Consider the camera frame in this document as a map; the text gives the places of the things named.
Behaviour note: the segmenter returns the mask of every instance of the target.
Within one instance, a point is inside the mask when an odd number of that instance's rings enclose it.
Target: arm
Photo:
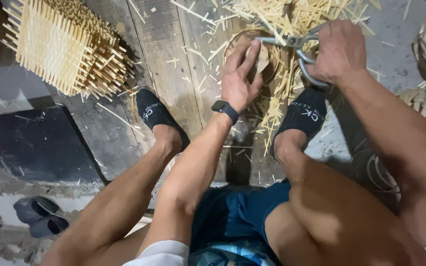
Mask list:
[[[255,76],[252,84],[246,80],[256,61],[260,43],[253,42],[251,52],[241,64],[249,46],[238,48],[228,58],[223,71],[222,100],[229,102],[238,113],[259,94],[262,85],[261,74]],[[231,126],[232,121],[227,114],[215,113],[202,133],[182,153],[160,189],[151,228],[138,254],[162,240],[190,244],[196,206],[213,180]]]
[[[398,182],[400,217],[426,246],[426,119],[377,82],[366,69],[361,29],[333,21],[319,32],[310,74],[335,84],[360,118],[379,158]]]

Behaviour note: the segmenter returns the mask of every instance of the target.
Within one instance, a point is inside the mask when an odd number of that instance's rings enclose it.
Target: hand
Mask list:
[[[314,78],[340,84],[367,73],[366,47],[361,28],[349,20],[333,20],[325,23],[318,32],[320,50],[315,65],[308,65]]]
[[[249,47],[251,49],[241,64]],[[256,62],[260,48],[259,40],[239,45],[237,50],[226,60],[221,80],[221,100],[227,101],[238,113],[242,112],[259,95],[259,89],[262,86],[262,74],[256,74],[251,84],[246,77]]]

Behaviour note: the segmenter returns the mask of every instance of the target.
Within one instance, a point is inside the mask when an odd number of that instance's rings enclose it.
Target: foot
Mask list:
[[[173,155],[182,150],[182,137],[173,127],[166,124],[157,124],[153,127],[155,144],[161,145],[163,149]]]
[[[288,129],[276,135],[273,143],[275,159],[282,164],[288,157],[302,151],[307,143],[307,136],[301,130]]]
[[[136,94],[136,104],[139,116],[152,130],[156,140],[166,143],[171,141],[174,148],[178,145],[178,137],[180,137],[179,152],[185,150],[190,144],[190,139],[155,94],[145,88],[139,90]]]
[[[306,88],[287,109],[287,114],[272,140],[272,157],[276,159],[276,148],[290,149],[289,141],[292,142],[292,148],[301,150],[307,139],[321,129],[326,112],[323,93],[314,88]]]

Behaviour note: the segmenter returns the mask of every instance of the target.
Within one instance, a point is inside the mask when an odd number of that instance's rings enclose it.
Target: watch strap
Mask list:
[[[234,110],[234,108],[231,107],[231,105],[228,102],[226,102],[226,101],[218,101],[218,102],[221,102],[223,104],[222,108],[219,109],[219,110],[214,110],[214,109],[212,109],[212,110],[216,111],[216,112],[227,114],[231,118],[231,120],[233,120],[233,125],[236,124],[236,122],[238,121],[238,118],[240,116],[238,114],[238,112],[236,112],[236,110]]]

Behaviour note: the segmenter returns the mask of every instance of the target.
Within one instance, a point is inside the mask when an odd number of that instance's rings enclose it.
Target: black sock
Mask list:
[[[136,104],[139,116],[144,121],[144,124],[151,130],[157,124],[165,124],[176,129],[182,138],[182,149],[180,152],[190,144],[185,131],[177,124],[175,119],[172,117],[167,107],[148,89],[141,89],[136,93]]]
[[[282,121],[271,144],[271,155],[275,159],[275,137],[288,129],[298,129],[305,133],[307,138],[321,129],[325,121],[327,107],[325,96],[314,88],[306,88],[288,107],[287,114]]]

